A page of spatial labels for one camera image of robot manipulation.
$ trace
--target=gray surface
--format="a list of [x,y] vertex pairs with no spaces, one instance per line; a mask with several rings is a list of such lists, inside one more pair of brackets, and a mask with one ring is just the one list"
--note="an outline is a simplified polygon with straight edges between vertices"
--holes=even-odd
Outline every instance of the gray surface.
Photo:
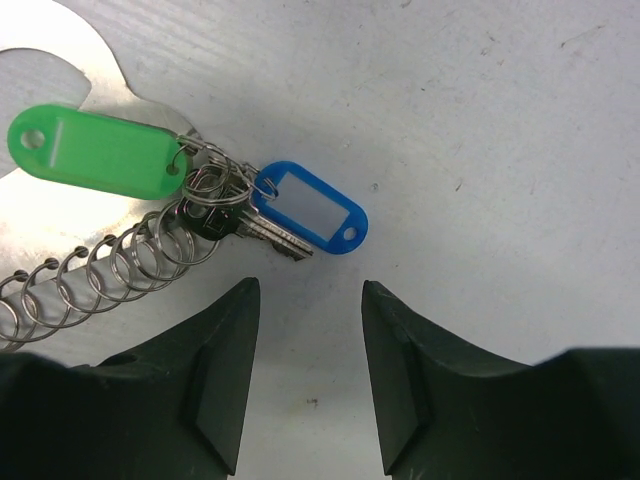
[[[365,279],[519,361],[640,343],[636,2],[63,3],[104,35],[134,91],[239,158],[303,164],[369,214],[353,254],[294,264],[235,239],[162,293],[37,348],[95,363],[257,276],[236,478],[383,478]],[[0,81],[7,126],[88,90],[35,52],[0,55]]]

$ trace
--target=key tag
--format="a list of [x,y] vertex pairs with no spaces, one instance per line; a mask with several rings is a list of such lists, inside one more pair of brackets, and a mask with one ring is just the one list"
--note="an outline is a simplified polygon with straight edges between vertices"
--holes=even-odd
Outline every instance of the key tag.
[[[275,200],[271,181],[278,189]],[[367,236],[367,214],[356,203],[297,163],[281,161],[262,169],[253,203],[262,215],[334,255],[349,253]]]
[[7,143],[34,177],[143,200],[173,194],[189,164],[167,130],[57,105],[18,115]]

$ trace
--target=key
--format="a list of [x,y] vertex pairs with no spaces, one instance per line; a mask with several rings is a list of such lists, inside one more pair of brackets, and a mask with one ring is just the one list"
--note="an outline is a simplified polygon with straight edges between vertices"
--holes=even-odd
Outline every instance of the key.
[[251,203],[234,207],[203,207],[183,199],[178,216],[196,235],[220,241],[227,235],[266,240],[280,254],[295,261],[313,255],[311,246],[276,223],[264,218]]
[[273,248],[296,262],[313,255],[313,249],[304,240],[285,230],[280,225],[263,217],[251,203],[244,205],[238,214],[241,224],[236,235],[239,237],[267,240]]

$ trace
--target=metal sheet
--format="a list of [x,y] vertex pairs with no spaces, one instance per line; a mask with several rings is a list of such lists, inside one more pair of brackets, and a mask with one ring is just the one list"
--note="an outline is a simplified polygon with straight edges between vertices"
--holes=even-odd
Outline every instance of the metal sheet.
[[[0,52],[13,49],[51,53],[80,70],[91,82],[81,110],[194,133],[175,110],[137,97],[100,34],[56,2],[0,3]],[[0,279],[18,269],[30,271],[48,257],[64,257],[78,245],[91,248],[160,206],[46,182],[18,169],[0,179],[0,204]]]

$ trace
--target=metal spring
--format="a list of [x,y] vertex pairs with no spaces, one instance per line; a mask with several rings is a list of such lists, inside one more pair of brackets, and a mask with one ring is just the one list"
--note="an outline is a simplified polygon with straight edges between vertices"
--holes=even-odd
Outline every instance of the metal spring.
[[[257,188],[255,177],[258,170],[252,165],[232,160],[222,149],[208,142],[192,137],[178,137],[178,141],[182,145],[180,151],[188,150],[192,155],[205,151],[208,157],[208,163],[191,172],[185,180],[182,193],[190,202],[207,208],[233,206],[247,202],[254,190],[267,198],[277,196],[275,185],[267,184],[269,188],[273,187],[271,192],[263,192]],[[206,253],[196,257],[197,241],[194,234],[184,225],[175,222],[176,209],[180,202],[180,199],[174,200],[160,211],[147,213],[139,223],[121,235],[107,235],[91,250],[78,246],[62,261],[49,258],[31,273],[17,271],[0,282],[0,306],[9,312],[13,320],[11,333],[0,328],[0,340],[5,342],[0,351],[14,352],[26,344],[44,340],[62,329],[80,325],[92,315],[109,312],[123,303],[133,302],[148,293],[166,288],[183,277],[192,266],[211,258],[217,251],[219,242],[213,242]],[[127,251],[125,242],[128,238],[130,248]],[[144,264],[141,246],[151,254],[154,266],[149,268]],[[108,264],[113,278],[124,289],[124,293],[120,295],[113,295],[107,291],[107,282],[94,265],[98,252],[103,247],[111,248]],[[79,304],[64,278],[64,274],[70,271],[69,263],[75,258],[86,259],[87,262],[84,267],[87,283],[95,293],[95,299],[89,306]],[[57,270],[53,282],[58,297],[64,304],[64,313],[55,321],[43,319],[43,308],[30,291],[36,284],[38,274],[45,270]],[[134,281],[138,275],[142,275],[144,283]],[[12,282],[22,284],[19,297],[23,315],[2,295],[2,290]],[[74,313],[78,318],[70,321]]]

